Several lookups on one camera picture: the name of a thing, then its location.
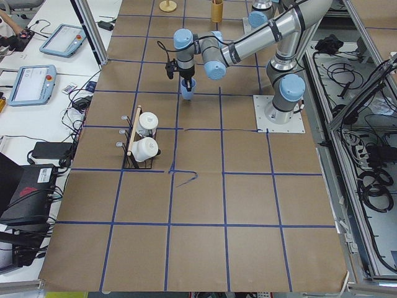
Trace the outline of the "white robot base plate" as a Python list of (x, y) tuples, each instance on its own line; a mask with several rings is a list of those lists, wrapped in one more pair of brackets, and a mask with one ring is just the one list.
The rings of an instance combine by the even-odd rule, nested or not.
[(253, 95), (256, 126), (258, 132), (269, 133), (305, 133), (300, 107), (280, 112), (273, 106), (273, 96)]

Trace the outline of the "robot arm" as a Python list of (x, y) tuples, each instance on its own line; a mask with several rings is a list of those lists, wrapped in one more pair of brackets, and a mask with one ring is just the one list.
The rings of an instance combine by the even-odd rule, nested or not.
[(168, 60), (165, 66), (167, 76), (172, 79), (178, 72), (185, 90), (191, 91), (195, 55), (201, 55), (207, 76), (219, 80), (228, 67), (275, 43), (275, 55), (267, 65), (274, 96), (264, 112), (271, 122), (286, 124), (306, 89), (305, 81), (293, 72), (297, 57), (306, 50), (313, 28), (321, 22), (331, 4), (327, 0), (294, 2), (283, 13), (230, 43), (223, 43), (217, 31), (193, 34), (188, 29), (179, 29), (174, 33), (176, 58)]
[(248, 15), (248, 22), (252, 28), (264, 25), (275, 15), (279, 1), (273, 0), (253, 0), (251, 12)]

